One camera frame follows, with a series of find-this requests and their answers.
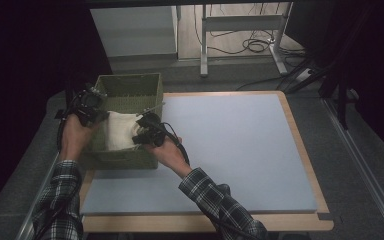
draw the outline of wall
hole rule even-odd
[[[108,57],[177,52],[176,8],[91,9]]]

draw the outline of green box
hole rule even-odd
[[[163,101],[163,86],[159,73],[132,75],[102,75],[95,88],[106,93],[101,109],[119,113],[141,113]],[[162,108],[153,111],[162,115]],[[158,161],[142,146],[137,149],[108,151],[105,148],[103,124],[82,153],[80,164],[85,169],[156,169]]]

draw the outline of person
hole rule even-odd
[[[77,161],[98,126],[83,127],[76,115],[69,115],[62,135],[59,162],[49,186],[35,206],[35,239],[82,239],[79,191],[82,177]],[[223,239],[266,239],[264,225],[230,196],[229,187],[216,185],[201,169],[192,169],[169,138],[163,145],[145,148],[181,179],[180,190],[212,221]]]

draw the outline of white cloth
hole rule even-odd
[[[137,136],[140,126],[136,123],[142,116],[136,114],[122,114],[109,112],[110,115],[104,125],[105,147],[109,151],[133,148],[132,137]]]

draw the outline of plaid sleeve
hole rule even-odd
[[[264,225],[254,220],[248,211],[230,196],[229,186],[216,185],[200,168],[194,169],[180,183],[179,189],[186,194],[212,220],[223,239],[266,239]],[[221,221],[252,235],[246,237],[217,223]]]
[[[50,185],[35,206],[35,235],[48,228],[41,239],[82,239],[83,226],[79,214],[79,190],[82,177],[75,161],[59,162]]]

